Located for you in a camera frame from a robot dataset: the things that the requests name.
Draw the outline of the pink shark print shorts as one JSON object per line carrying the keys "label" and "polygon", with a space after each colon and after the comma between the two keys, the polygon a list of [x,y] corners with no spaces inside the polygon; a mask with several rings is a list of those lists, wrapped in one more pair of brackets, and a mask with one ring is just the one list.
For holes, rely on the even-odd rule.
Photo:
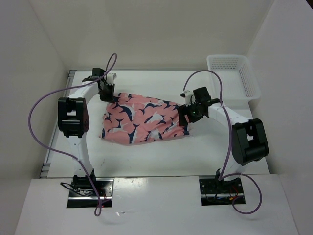
{"label": "pink shark print shorts", "polygon": [[179,125],[179,104],[138,94],[118,93],[106,106],[101,138],[121,145],[168,141],[189,136]]}

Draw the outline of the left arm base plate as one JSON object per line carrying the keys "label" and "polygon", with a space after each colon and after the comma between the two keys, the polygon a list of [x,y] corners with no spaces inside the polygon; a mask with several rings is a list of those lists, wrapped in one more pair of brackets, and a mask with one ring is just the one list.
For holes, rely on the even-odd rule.
{"label": "left arm base plate", "polygon": [[[102,208],[112,207],[114,179],[99,179],[94,182],[97,192],[102,201]],[[67,208],[95,208],[98,205],[98,197],[90,185],[86,181],[85,185],[64,184],[68,190]]]}

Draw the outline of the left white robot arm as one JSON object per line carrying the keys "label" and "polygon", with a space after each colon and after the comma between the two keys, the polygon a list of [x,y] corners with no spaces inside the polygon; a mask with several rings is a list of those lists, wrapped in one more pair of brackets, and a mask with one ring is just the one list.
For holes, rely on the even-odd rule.
{"label": "left white robot arm", "polygon": [[74,177],[69,188],[78,195],[91,196],[98,189],[87,147],[90,126],[87,104],[96,95],[101,101],[113,103],[116,77],[116,73],[93,68],[92,75],[83,79],[73,94],[58,100],[58,128],[67,138],[75,161]]}

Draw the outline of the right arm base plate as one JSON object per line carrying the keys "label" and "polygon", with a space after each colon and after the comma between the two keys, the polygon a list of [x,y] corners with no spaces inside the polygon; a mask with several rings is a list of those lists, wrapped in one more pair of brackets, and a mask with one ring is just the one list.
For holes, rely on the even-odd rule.
{"label": "right arm base plate", "polygon": [[231,181],[218,181],[217,177],[199,178],[202,206],[246,204],[240,178]]}

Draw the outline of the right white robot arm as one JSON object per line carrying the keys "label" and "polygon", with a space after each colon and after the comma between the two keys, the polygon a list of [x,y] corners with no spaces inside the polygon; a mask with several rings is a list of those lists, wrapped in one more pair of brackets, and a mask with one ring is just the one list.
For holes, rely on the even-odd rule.
{"label": "right white robot arm", "polygon": [[226,160],[216,171],[215,189],[228,191],[244,172],[247,164],[269,154],[268,141],[262,121],[250,119],[227,107],[220,99],[212,99],[206,87],[183,91],[185,104],[179,106],[179,125],[186,127],[207,117],[228,129],[229,142]]}

